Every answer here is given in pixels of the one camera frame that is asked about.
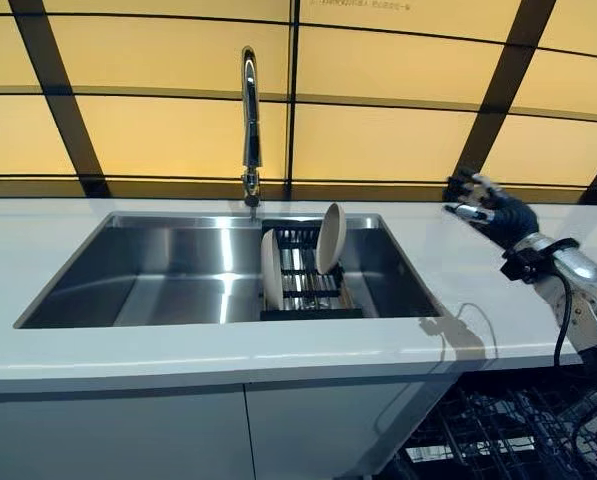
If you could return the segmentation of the black and silver right hand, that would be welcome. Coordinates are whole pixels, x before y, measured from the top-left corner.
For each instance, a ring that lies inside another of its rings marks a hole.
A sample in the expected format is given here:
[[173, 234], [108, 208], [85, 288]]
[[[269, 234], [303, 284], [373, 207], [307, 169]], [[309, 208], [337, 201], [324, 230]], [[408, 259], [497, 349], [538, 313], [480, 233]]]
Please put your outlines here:
[[444, 210], [504, 250], [539, 232], [534, 211], [479, 172], [460, 169], [447, 179]]

